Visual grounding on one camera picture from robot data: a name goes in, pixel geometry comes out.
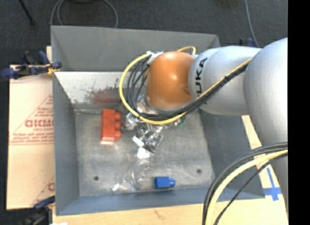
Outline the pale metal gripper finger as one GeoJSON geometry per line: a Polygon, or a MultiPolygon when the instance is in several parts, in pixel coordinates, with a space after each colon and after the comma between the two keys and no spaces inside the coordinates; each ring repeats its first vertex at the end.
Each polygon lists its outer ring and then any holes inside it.
{"type": "Polygon", "coordinates": [[[150,139],[143,139],[138,135],[134,135],[132,139],[138,145],[132,170],[133,189],[140,190],[142,180],[155,157],[156,148],[160,139],[154,138],[153,136],[150,139]]]}
{"type": "Polygon", "coordinates": [[[141,188],[141,182],[149,168],[148,137],[149,131],[145,128],[133,135],[132,140],[138,149],[131,162],[123,167],[118,182],[112,188],[113,191],[138,191],[141,188]]]}

